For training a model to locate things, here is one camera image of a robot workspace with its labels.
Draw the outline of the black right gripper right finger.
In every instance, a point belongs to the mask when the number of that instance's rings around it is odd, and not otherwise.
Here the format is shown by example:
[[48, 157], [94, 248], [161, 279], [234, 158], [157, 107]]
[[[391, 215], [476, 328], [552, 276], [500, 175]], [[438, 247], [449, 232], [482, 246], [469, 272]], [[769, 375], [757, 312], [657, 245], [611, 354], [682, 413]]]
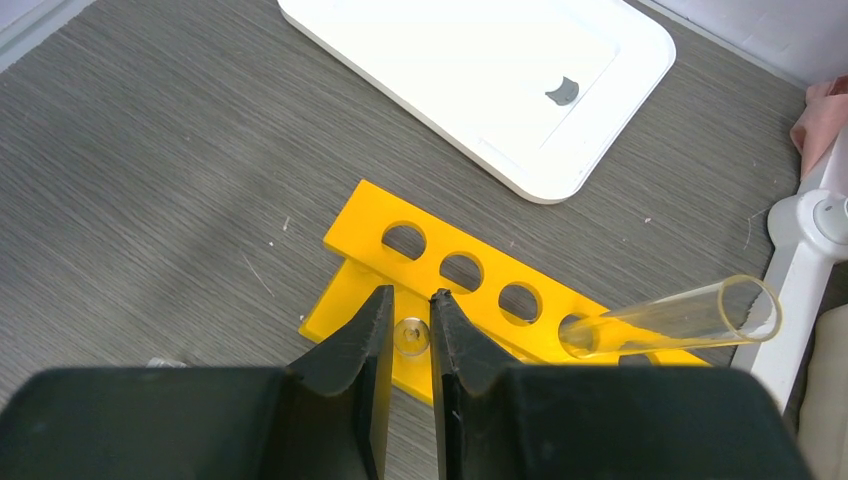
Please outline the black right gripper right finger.
[[771, 397], [730, 368], [525, 364], [430, 300], [443, 479], [808, 479]]

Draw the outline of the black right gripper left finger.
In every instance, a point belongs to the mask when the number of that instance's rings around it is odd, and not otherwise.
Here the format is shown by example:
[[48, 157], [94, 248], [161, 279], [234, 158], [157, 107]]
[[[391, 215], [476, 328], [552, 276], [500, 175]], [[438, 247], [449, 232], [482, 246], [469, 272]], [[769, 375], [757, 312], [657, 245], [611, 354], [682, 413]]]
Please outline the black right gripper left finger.
[[57, 368], [1, 413], [5, 479], [379, 479], [394, 290], [285, 367]]

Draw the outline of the clear test tube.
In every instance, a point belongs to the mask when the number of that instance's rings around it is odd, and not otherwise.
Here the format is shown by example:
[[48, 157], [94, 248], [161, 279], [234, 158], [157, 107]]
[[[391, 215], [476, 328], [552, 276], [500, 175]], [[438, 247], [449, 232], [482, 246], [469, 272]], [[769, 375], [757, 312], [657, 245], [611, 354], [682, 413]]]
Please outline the clear test tube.
[[779, 332], [783, 309], [762, 280], [734, 275], [657, 300], [563, 321], [558, 338], [576, 358], [758, 344]]
[[395, 349], [407, 357], [417, 357], [427, 352], [430, 346], [428, 325], [417, 317], [400, 320], [393, 330]]

